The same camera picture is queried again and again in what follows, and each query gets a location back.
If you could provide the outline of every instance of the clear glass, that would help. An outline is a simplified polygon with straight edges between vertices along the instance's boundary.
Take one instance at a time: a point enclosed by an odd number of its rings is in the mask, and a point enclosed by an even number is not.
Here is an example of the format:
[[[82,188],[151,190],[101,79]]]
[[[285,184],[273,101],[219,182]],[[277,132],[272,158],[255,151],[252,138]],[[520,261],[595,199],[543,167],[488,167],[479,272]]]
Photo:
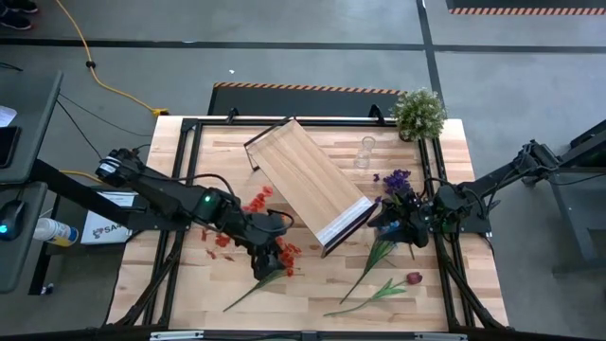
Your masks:
[[[356,154],[356,158],[353,160],[353,166],[360,169],[367,169],[370,167],[370,155],[372,155],[372,149],[375,147],[377,141],[370,136],[366,136],[362,139],[362,148]]]

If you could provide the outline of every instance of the wooden tray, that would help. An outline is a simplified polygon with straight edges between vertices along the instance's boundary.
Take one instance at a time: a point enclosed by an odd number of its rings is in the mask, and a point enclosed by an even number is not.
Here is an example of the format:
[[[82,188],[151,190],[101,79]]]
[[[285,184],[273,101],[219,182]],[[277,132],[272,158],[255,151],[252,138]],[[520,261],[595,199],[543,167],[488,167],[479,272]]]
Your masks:
[[[322,244],[322,257],[373,213],[377,205],[364,196],[295,120],[258,138],[247,146],[247,151]]]

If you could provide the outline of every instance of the computer mouse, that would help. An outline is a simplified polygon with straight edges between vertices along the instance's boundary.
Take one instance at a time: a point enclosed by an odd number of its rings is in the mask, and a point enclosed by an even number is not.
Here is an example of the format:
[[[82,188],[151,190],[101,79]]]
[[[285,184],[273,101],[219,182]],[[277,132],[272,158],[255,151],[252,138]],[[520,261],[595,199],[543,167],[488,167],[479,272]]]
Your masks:
[[[9,201],[0,208],[0,241],[13,241],[23,230],[23,215],[26,203]]]

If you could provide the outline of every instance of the black and orange striped tape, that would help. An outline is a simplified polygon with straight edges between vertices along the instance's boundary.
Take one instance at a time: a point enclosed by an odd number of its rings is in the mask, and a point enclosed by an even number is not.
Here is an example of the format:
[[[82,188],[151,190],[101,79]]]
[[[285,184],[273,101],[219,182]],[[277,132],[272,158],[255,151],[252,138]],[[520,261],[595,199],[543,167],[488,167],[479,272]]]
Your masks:
[[[506,9],[506,8],[459,8],[448,9],[451,14],[474,15],[603,15],[606,9]]]
[[[230,87],[230,88],[252,88],[252,89],[284,89],[284,90],[307,90],[307,91],[333,91],[333,92],[350,92],[363,94],[390,94],[399,95],[406,93],[401,90],[391,89],[374,89],[374,88],[358,88],[346,86],[327,86],[327,85],[293,85],[293,84],[268,84],[268,83],[249,83],[236,81],[221,81],[213,85],[214,88]]]

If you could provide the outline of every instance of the paper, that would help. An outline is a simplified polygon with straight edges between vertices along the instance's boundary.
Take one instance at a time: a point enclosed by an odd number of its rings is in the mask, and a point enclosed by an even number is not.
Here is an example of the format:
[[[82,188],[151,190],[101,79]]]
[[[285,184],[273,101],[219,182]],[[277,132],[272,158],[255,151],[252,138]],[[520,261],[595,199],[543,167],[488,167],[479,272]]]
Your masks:
[[[0,128],[8,127],[13,118],[17,116],[14,109],[0,105]]]
[[[102,195],[105,199],[110,200],[118,206],[131,207],[133,206],[136,193],[100,192],[99,195]],[[83,244],[126,242],[130,235],[131,231],[128,228],[103,218],[95,212],[89,211],[88,215],[86,215],[86,223],[84,223],[80,242]]]

